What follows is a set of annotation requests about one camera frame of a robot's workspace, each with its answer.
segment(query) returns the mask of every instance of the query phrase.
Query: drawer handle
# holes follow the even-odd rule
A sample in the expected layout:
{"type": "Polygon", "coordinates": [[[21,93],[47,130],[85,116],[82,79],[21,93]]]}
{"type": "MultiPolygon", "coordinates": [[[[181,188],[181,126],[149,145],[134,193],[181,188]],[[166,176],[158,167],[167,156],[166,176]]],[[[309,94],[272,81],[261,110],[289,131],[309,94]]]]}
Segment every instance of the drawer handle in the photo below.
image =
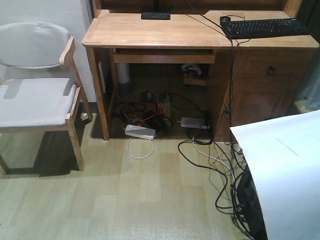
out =
{"type": "Polygon", "coordinates": [[[268,76],[273,76],[273,75],[275,75],[275,72],[276,72],[276,70],[275,70],[272,66],[270,66],[270,67],[266,70],[266,74],[267,74],[268,76]]]}

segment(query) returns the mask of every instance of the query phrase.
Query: wooden desk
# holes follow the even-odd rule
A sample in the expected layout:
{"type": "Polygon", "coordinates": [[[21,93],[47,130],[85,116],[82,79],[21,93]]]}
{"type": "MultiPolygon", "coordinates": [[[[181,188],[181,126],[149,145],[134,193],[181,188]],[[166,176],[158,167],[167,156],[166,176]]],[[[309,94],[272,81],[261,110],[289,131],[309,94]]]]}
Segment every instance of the wooden desk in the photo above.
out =
{"type": "MultiPolygon", "coordinates": [[[[171,14],[171,20],[142,20],[139,13],[112,13],[94,7],[96,18],[82,43],[93,76],[105,140],[110,139],[109,121],[118,95],[117,63],[211,64],[206,99],[215,140],[229,140],[229,113],[224,105],[229,102],[231,43],[218,27],[196,14],[171,14]],[[108,49],[114,87],[108,106],[103,99],[99,71],[103,49],[108,49]]],[[[244,16],[247,20],[288,17],[283,11],[273,10],[210,10],[205,14],[216,23],[225,15],[244,16]]],[[[284,116],[318,47],[308,35],[251,39],[241,44],[234,65],[232,125],[284,116]],[[273,74],[267,74],[270,67],[273,74]]]]}

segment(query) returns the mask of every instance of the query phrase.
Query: chair backrest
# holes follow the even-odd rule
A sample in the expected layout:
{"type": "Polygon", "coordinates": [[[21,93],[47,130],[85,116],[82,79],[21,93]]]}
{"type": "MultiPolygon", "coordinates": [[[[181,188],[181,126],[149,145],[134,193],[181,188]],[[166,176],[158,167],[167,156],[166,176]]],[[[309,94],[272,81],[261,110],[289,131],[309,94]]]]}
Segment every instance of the chair backrest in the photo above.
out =
{"type": "Polygon", "coordinates": [[[57,67],[69,38],[68,30],[48,22],[2,25],[0,64],[24,69],[57,67]]]}

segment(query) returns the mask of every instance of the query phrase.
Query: white paper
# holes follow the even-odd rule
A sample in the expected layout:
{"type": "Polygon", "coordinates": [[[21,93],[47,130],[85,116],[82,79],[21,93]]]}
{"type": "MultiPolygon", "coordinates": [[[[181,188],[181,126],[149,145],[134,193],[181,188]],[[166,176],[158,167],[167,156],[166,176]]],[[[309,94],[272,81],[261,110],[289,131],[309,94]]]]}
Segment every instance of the white paper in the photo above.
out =
{"type": "Polygon", "coordinates": [[[320,240],[320,110],[231,127],[268,240],[320,240]]]}

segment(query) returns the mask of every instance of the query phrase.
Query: white wall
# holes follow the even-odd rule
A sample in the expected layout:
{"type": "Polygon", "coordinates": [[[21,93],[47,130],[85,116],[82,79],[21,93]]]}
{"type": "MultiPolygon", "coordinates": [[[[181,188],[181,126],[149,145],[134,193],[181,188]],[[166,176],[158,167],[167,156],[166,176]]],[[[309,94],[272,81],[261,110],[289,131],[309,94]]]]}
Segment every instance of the white wall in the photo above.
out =
{"type": "MultiPolygon", "coordinates": [[[[49,22],[66,28],[75,37],[75,63],[77,65],[89,102],[96,102],[92,76],[86,49],[81,41],[90,25],[87,0],[0,0],[0,25],[17,22],[49,22]]],[[[60,69],[39,71],[43,77],[54,74],[69,77],[69,72],[60,69]]],[[[0,65],[0,77],[36,77],[39,73],[0,65]]]]}

